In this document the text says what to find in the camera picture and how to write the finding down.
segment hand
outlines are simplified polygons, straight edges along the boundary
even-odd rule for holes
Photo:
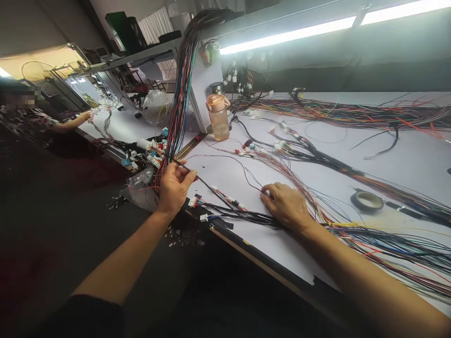
[[[180,160],[181,164],[186,164],[186,160]],[[182,208],[188,194],[188,188],[197,178],[197,171],[188,171],[172,162],[166,168],[161,177],[159,212],[174,217]]]
[[[287,228],[302,234],[307,229],[319,225],[310,216],[305,198],[298,190],[276,182],[265,185],[262,192],[260,197],[263,203],[271,211],[271,214]]]
[[[91,116],[92,116],[91,112],[87,111],[87,112],[81,113],[78,117],[87,121],[91,118]]]

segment bottle cap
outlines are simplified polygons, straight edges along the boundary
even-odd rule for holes
[[[207,97],[205,105],[208,111],[215,113],[230,106],[230,102],[224,95],[213,94]]]

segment left hand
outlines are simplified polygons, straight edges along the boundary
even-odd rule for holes
[[[157,211],[174,217],[182,208],[188,194],[188,188],[196,180],[197,171],[188,171],[178,163],[172,162],[161,178],[160,203]]]

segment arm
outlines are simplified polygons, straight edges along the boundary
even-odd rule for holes
[[[449,337],[451,321],[314,221],[305,199],[286,184],[268,184],[261,198],[366,317],[389,337]]]
[[[180,211],[196,175],[195,170],[188,173],[177,163],[171,163],[162,177],[158,209],[91,272],[73,295],[85,294],[123,304],[164,231]]]
[[[77,118],[75,118],[71,121],[68,121],[66,123],[54,124],[50,127],[50,129],[57,133],[64,134],[64,133],[67,133],[68,131],[71,131],[71,130],[81,126],[83,123],[85,123],[90,118],[91,118],[91,113],[84,112],[84,113],[81,113]]]

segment light fixture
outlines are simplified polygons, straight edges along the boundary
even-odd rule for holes
[[[316,26],[301,28],[295,31],[289,31],[286,33],[271,35],[266,38],[260,38],[257,40],[240,43],[237,45],[225,47],[220,49],[221,55],[233,54],[238,52],[244,52],[250,49],[260,48],[279,44],[282,42],[297,40],[300,38],[307,38],[314,35],[320,35],[330,33],[333,31],[341,31],[347,28],[351,28],[356,17],[351,16],[345,19],[331,21],[328,23],[322,23]]]
[[[0,68],[0,77],[12,77],[11,75],[6,72],[3,68]]]
[[[420,0],[384,8],[365,15],[362,26],[451,7],[451,0]]]

